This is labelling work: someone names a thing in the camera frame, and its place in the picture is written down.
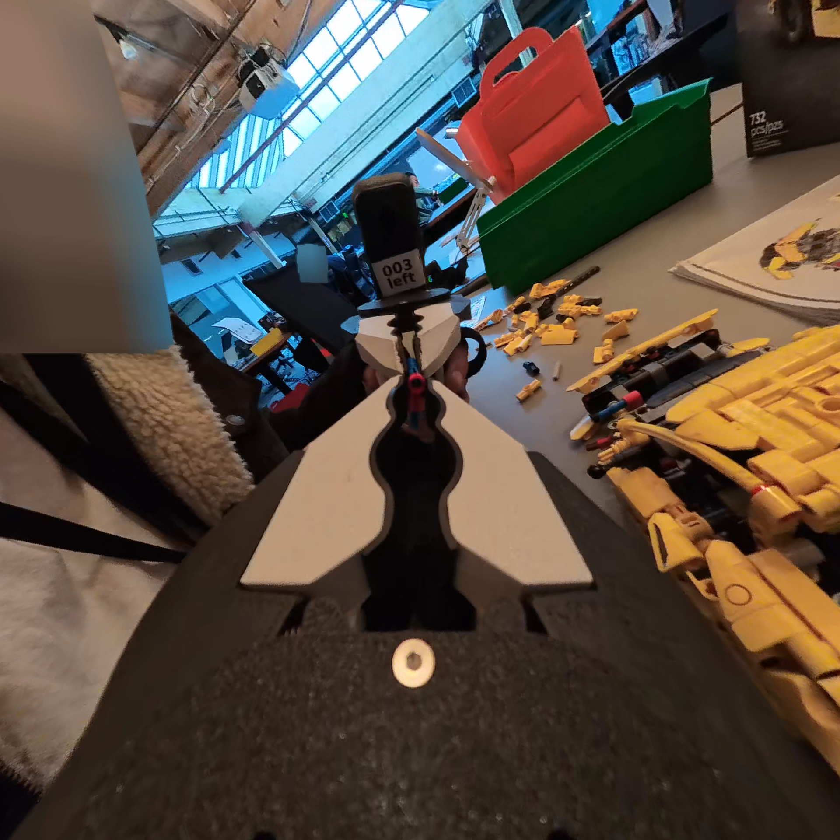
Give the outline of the person's fleece-lined jacket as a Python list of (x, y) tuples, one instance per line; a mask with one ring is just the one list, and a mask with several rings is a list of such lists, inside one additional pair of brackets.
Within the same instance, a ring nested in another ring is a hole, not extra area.
[(2, 501), (180, 549), (278, 467), (257, 381), (171, 325), (152, 353), (2, 353)]

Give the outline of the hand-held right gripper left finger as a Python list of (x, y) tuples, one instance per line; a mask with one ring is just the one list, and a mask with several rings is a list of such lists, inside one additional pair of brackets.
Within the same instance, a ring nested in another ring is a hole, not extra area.
[(306, 447), (240, 584), (248, 591), (327, 599), (351, 629), (362, 629), (371, 595), (364, 557), (393, 520), (393, 494), (375, 465), (375, 449), (395, 421), (385, 381)]

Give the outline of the blue axle with red bush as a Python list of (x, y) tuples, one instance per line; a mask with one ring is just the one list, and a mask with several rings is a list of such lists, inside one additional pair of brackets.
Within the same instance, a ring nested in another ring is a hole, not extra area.
[(436, 439), (435, 423), (438, 416), (439, 404), (435, 394), (429, 391), (426, 376), (421, 372), (417, 360), (409, 355), (406, 357), (406, 414), (403, 431), (417, 438), (425, 445), (432, 444)]

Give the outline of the pile of yellow bricks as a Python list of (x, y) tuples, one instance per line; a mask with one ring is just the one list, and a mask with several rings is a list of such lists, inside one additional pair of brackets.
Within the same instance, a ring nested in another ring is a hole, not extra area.
[(639, 310), (625, 308), (604, 311), (602, 299), (573, 292), (572, 280), (535, 283), (528, 293), (516, 297), (502, 308), (483, 313), (485, 298), (471, 303), (475, 318), (467, 325), (479, 333), (502, 327), (504, 332), (486, 342), (486, 346), (512, 357), (524, 354), (532, 346), (568, 347), (581, 336), (578, 321), (603, 318), (605, 330), (592, 352), (593, 364), (602, 366), (616, 359), (616, 342), (629, 336), (629, 324)]

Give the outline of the wooden articulated stand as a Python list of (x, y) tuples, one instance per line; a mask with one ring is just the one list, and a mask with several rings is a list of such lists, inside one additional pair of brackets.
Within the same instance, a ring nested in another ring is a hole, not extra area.
[(415, 134), (421, 147), (439, 161), (446, 164), (453, 172), (465, 179), (474, 187), (474, 196), (471, 204), (469, 205), (469, 211), (465, 216), (457, 235), (450, 235), (444, 238), (445, 244), (453, 239), (460, 254), (463, 257), (469, 257), (469, 255), (478, 247), (479, 237), (474, 235), (476, 225), (478, 218), (484, 211), (487, 199), (490, 197), (495, 188), (496, 178), (494, 176), (491, 176), (489, 179), (481, 177), (471, 167), (468, 161), (461, 160), (447, 147), (442, 145), (424, 130), (416, 129)]

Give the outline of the green storage bin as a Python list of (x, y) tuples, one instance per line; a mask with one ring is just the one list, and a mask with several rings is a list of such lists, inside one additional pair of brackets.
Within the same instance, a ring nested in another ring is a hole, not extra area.
[(490, 286), (527, 292), (709, 184), (710, 82), (638, 103), (485, 213)]

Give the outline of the red plastic tote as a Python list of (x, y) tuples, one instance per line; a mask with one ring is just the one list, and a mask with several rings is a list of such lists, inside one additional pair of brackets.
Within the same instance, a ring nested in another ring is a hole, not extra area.
[(531, 27), (486, 65), (455, 139), (498, 205), (610, 122), (580, 30)]

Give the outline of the black toy set box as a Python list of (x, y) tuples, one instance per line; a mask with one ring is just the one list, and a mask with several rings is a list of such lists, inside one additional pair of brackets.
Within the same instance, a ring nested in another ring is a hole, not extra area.
[(737, 1), (749, 158), (839, 141), (839, 2)]

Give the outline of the black long brick beam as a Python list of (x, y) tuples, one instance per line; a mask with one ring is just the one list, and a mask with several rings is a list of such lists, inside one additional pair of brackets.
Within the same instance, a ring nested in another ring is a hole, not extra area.
[(555, 295), (558, 295), (558, 294), (561, 294), (561, 293), (568, 294), (573, 289), (579, 287), (582, 283), (586, 282), (588, 279), (591, 279), (592, 277), (594, 277), (600, 271), (601, 271), (601, 268), (599, 266), (592, 266), (591, 268), (584, 270), (578, 276), (576, 276), (576, 277), (574, 277), (570, 280), (562, 279), (562, 280), (552, 281), (549, 284), (549, 293), (555, 294)]

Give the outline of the instruction booklet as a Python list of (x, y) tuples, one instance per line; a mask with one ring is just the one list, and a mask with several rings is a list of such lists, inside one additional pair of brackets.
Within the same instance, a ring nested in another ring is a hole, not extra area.
[(670, 272), (792, 317), (839, 323), (839, 177), (776, 209)]

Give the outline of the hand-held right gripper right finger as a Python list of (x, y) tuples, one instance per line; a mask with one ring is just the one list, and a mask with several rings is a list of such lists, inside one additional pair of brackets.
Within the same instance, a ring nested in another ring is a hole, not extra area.
[(529, 452), (443, 383), (432, 387), (437, 429), (455, 451), (440, 505), (457, 552), (456, 590), (481, 614), (500, 602), (591, 587), (593, 574)]

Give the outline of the yellow toy brick car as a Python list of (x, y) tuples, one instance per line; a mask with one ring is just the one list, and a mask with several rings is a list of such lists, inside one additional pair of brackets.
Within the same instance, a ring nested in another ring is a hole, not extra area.
[(646, 532), (656, 568), (839, 771), (839, 332), (724, 342), (716, 310), (568, 386), (570, 433)]

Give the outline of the person's left hand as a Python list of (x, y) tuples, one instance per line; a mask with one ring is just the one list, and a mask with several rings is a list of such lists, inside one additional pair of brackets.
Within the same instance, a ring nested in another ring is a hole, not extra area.
[(467, 391), (469, 352), (466, 340), (461, 340), (444, 363), (443, 382), (461, 400), (469, 403)]

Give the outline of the person's white sweater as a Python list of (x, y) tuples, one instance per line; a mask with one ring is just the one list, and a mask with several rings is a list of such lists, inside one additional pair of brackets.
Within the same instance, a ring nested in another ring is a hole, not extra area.
[[(2, 501), (177, 548), (52, 455), (5, 413)], [(96, 709), (126, 643), (172, 568), (2, 540), (2, 768), (41, 791)]]

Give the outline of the white hanging ceiling unit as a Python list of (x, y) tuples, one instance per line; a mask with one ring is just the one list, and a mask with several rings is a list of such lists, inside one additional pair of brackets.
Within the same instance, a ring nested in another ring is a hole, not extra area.
[(248, 114), (277, 119), (295, 101), (300, 88), (270, 47), (259, 46), (240, 64), (236, 78), (238, 100)]

